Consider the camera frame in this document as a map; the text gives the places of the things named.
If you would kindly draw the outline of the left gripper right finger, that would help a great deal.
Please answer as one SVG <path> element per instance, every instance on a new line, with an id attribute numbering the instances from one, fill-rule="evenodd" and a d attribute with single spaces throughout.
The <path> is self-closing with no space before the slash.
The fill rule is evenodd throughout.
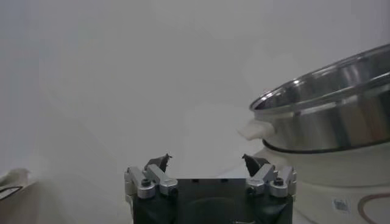
<path id="1" fill-rule="evenodd" d="M 249 195 L 263 195 L 266 192 L 275 198 L 294 197 L 297 193 L 297 172 L 292 166 L 277 169 L 265 158 L 244 154 L 249 178 L 246 189 Z"/>

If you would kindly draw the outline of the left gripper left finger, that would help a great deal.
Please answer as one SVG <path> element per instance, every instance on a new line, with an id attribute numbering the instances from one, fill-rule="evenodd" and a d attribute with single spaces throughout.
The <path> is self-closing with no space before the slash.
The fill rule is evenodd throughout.
<path id="1" fill-rule="evenodd" d="M 167 153 L 150 159 L 142 169 L 129 166 L 124 172 L 125 196 L 153 198 L 159 193 L 168 198 L 175 198 L 179 182 L 165 173 L 171 158 L 172 156 Z"/>

